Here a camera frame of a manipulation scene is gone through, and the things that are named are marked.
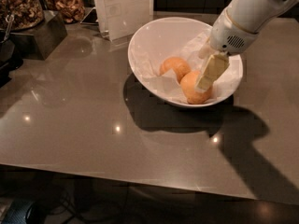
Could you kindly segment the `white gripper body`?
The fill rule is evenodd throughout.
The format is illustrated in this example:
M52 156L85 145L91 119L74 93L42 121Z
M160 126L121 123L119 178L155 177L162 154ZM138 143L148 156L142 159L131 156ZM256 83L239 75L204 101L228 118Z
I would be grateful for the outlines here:
M257 33L248 32L224 9L213 24L209 45L214 50L236 55L243 53L257 37Z

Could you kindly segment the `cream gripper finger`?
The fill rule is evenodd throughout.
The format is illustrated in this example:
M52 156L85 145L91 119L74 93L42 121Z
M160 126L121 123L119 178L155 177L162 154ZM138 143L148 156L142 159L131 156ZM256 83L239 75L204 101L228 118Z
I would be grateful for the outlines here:
M207 91L213 83L229 67L229 57L225 52L216 52L205 59L202 71L195 81L195 88L204 92Z
M200 59L208 58L210 55L212 55L215 52L215 50L210 46L209 42L207 41L199 50L198 57Z

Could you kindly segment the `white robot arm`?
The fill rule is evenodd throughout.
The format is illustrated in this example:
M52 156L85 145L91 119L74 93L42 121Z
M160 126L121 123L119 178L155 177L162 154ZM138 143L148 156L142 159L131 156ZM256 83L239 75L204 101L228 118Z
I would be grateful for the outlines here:
M207 91L228 67L228 57L243 53L265 25L294 7L299 0L232 0L216 19L198 55L204 60L195 81Z

